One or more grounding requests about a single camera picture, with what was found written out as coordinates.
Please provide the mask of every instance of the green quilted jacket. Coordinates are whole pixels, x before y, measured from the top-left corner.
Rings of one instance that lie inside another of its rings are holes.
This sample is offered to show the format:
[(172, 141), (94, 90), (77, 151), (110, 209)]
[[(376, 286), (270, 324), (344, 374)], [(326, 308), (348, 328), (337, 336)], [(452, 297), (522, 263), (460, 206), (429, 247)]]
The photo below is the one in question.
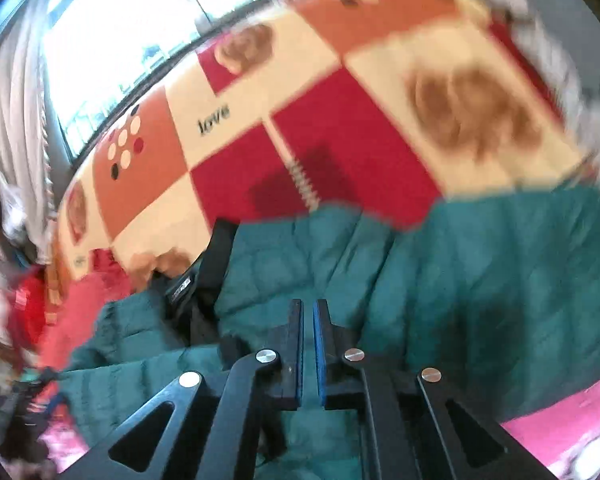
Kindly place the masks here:
[[(253, 349), (304, 316), (303, 407), (285, 414), (289, 451), (257, 478), (360, 477), (356, 419), (319, 407), (312, 303), (358, 331), (365, 352), (440, 368), (504, 421), (600, 379), (600, 192), (520, 192), (437, 204), (406, 231), (344, 206), (238, 229), (216, 302), (222, 334)], [(184, 370), (220, 367), (216, 349), (179, 348), (148, 291), (105, 307), (61, 378), (89, 444)]]

